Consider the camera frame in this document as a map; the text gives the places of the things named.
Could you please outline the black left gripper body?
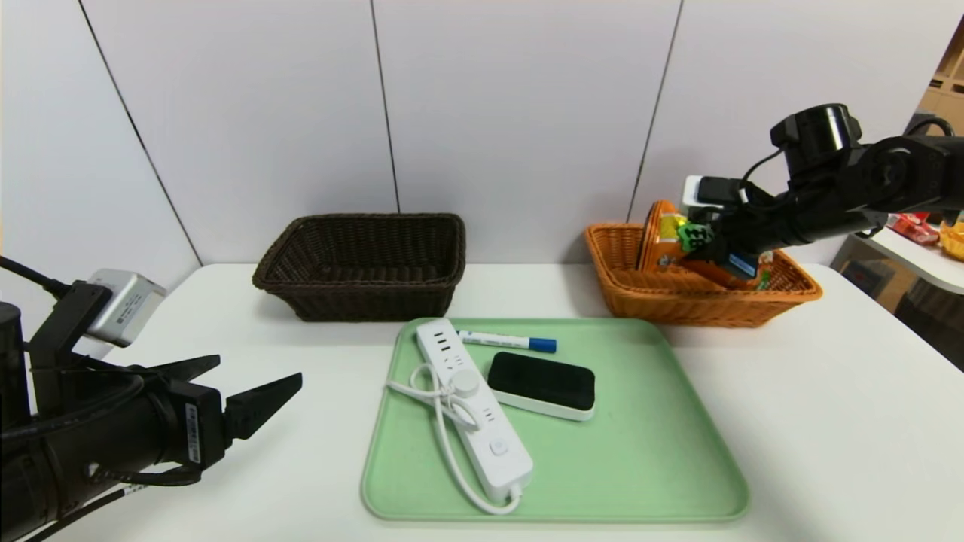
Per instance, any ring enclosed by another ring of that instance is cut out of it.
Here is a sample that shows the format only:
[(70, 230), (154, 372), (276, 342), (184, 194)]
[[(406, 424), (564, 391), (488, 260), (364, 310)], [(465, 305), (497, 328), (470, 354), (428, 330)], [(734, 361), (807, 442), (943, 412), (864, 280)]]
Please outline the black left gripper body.
[(117, 485), (179, 487), (224, 456), (214, 388), (142, 375), (142, 390), (106, 415), (44, 439), (57, 519)]

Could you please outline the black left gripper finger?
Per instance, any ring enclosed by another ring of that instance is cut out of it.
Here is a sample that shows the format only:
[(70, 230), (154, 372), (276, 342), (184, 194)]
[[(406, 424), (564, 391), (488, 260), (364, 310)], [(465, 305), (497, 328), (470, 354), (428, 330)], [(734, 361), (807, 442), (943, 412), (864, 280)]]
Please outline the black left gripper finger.
[(302, 385), (303, 375), (296, 373), (228, 397), (224, 408), (226, 440), (252, 438), (302, 390)]
[(221, 363), (220, 355), (203, 355), (192, 359), (173, 361), (145, 371), (145, 383), (189, 383), (200, 375), (214, 370)]

